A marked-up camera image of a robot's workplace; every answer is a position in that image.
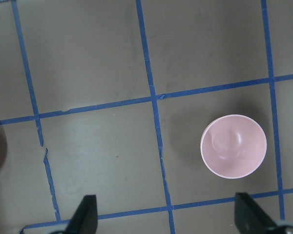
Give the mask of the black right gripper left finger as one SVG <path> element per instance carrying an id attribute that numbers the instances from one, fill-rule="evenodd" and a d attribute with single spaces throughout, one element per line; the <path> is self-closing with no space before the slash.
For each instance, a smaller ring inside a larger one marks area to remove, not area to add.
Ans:
<path id="1" fill-rule="evenodd" d="M 65 234 L 95 234 L 98 228 L 97 199 L 85 195 L 67 225 Z"/>

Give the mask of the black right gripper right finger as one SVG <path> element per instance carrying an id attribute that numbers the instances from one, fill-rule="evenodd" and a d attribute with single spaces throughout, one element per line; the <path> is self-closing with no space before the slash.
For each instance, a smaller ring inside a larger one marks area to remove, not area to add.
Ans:
<path id="1" fill-rule="evenodd" d="M 235 194 L 235 225 L 240 234 L 280 234 L 278 225 L 248 193 Z"/>

